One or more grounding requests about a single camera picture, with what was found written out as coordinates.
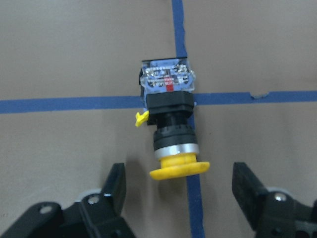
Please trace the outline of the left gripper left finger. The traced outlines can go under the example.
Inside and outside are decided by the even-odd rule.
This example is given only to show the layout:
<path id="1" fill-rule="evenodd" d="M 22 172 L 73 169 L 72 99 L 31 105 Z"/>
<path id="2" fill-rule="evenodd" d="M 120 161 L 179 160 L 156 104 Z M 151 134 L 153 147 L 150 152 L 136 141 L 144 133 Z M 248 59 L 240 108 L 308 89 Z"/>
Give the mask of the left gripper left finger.
<path id="1" fill-rule="evenodd" d="M 112 165 L 102 187 L 66 209 L 56 202 L 29 207 L 2 235 L 3 238 L 133 238 L 121 212 L 126 197 L 123 163 Z"/>

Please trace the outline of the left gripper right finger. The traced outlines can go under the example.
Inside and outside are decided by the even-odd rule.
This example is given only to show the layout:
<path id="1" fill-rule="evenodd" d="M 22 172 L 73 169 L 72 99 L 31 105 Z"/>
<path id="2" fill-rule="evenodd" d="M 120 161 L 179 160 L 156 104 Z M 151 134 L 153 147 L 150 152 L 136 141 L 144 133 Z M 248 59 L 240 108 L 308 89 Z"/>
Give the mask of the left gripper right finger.
<path id="1" fill-rule="evenodd" d="M 256 238 L 315 238 L 317 202 L 307 206 L 282 189 L 269 189 L 243 162 L 235 162 L 232 192 Z"/>

